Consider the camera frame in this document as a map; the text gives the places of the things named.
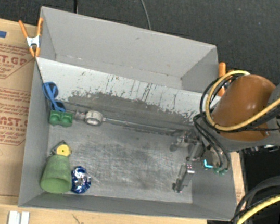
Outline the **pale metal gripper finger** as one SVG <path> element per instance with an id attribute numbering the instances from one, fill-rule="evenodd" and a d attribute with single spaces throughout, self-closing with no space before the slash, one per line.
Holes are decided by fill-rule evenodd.
<path id="1" fill-rule="evenodd" d="M 184 187 L 190 184 L 195 170 L 191 163 L 184 163 L 179 169 L 179 173 L 175 183 L 173 183 L 173 190 L 177 193 L 181 193 Z"/>
<path id="2" fill-rule="evenodd" d="M 191 140 L 183 137 L 178 137 L 174 142 L 170 145 L 170 151 L 175 152 L 181 148 L 188 148 L 190 145 Z"/>

